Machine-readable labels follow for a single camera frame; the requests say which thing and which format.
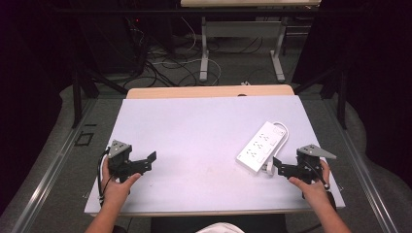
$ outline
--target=desk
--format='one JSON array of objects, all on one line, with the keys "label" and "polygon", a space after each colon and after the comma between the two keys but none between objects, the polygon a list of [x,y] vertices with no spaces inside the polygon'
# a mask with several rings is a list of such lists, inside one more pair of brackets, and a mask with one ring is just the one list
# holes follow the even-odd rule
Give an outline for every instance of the desk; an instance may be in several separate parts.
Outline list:
[{"label": "desk", "polygon": [[[296,164],[297,148],[319,145],[299,97],[292,94],[287,85],[130,90],[108,145],[115,139],[131,144],[131,160],[146,158],[156,150],[157,160],[152,171],[133,185],[120,214],[206,216],[309,211],[300,190],[285,177],[269,177],[262,172],[253,175],[235,161],[266,121],[281,121],[289,128],[289,140],[277,156],[286,164]],[[343,208],[333,176],[330,183],[336,206]],[[85,213],[99,212],[97,197],[95,183]]]},{"label": "desk", "polygon": [[[212,7],[291,7],[291,6],[316,6],[321,0],[182,0],[183,7],[212,8]],[[276,38],[275,50],[270,55],[275,69],[276,79],[279,83],[285,81],[279,54],[285,37],[288,19],[282,21],[206,21],[202,18],[202,60],[199,79],[207,80],[209,51],[207,50],[207,37],[274,37]]]}]

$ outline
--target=table leg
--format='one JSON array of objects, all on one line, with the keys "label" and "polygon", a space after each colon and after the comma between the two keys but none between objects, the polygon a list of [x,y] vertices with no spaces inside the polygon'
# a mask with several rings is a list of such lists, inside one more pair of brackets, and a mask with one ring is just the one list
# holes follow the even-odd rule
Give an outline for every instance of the table leg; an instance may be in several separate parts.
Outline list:
[{"label": "table leg", "polygon": [[283,42],[284,37],[285,37],[287,24],[288,24],[288,18],[283,17],[281,26],[279,28],[277,41],[276,41],[276,48],[275,48],[275,50],[270,51],[270,55],[271,55],[272,62],[273,62],[273,67],[275,69],[276,79],[278,80],[279,83],[284,83],[285,82],[285,75],[284,75],[283,70],[282,70],[281,62],[279,60],[279,54],[280,54],[280,51],[282,49],[282,42]]},{"label": "table leg", "polygon": [[209,51],[207,50],[207,36],[206,36],[206,18],[202,18],[202,61],[200,63],[200,75],[201,82],[207,81],[207,68],[209,61]]}]

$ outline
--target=person's left hand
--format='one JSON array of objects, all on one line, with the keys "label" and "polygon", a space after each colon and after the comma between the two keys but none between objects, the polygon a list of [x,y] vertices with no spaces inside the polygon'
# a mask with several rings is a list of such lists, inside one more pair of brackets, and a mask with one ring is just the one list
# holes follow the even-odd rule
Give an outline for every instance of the person's left hand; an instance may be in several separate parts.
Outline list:
[{"label": "person's left hand", "polygon": [[141,177],[139,173],[129,177],[124,183],[117,183],[115,177],[111,177],[109,173],[109,159],[106,157],[103,161],[102,171],[102,190],[104,193],[103,207],[114,208],[119,211],[127,199],[130,188]]}]

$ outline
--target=power cord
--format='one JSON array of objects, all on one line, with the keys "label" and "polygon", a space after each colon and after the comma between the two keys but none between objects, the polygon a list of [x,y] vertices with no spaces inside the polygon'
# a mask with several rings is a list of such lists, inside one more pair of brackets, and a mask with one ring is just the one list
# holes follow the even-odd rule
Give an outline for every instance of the power cord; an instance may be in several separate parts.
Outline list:
[{"label": "power cord", "polygon": [[286,143],[286,141],[287,141],[288,138],[289,138],[289,129],[288,129],[288,127],[287,127],[285,124],[283,124],[282,122],[279,122],[279,121],[275,121],[275,122],[273,122],[273,124],[279,124],[279,125],[281,125],[281,126],[285,129],[286,134],[285,134],[285,137],[283,138],[282,143],[281,143],[281,144],[279,145],[279,147],[275,150],[273,156],[270,156],[270,157],[269,157],[269,161],[268,161],[268,162],[266,163],[266,165],[263,167],[263,169],[266,171],[266,173],[267,173],[268,175],[270,175],[270,176],[273,176],[273,175],[275,174],[275,173],[274,173],[274,167],[275,167],[275,166],[273,166],[273,157],[276,157],[276,155],[278,154],[279,150],[281,150],[281,148],[283,147],[283,145]]},{"label": "power cord", "polygon": [[100,155],[99,160],[97,162],[97,186],[98,186],[98,189],[99,189],[99,203],[100,203],[100,206],[103,206],[103,200],[104,200],[104,192],[102,191],[101,165],[102,165],[103,157],[109,152],[109,150],[110,150],[110,148],[107,148]]}]

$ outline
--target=white power strip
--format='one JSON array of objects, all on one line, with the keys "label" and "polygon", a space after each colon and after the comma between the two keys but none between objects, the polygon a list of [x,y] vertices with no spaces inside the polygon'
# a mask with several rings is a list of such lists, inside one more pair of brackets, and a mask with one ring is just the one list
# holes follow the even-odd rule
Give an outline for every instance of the white power strip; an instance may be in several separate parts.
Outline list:
[{"label": "white power strip", "polygon": [[236,156],[236,161],[256,174],[270,154],[281,146],[280,143],[287,134],[286,127],[281,128],[274,123],[266,122]]}]

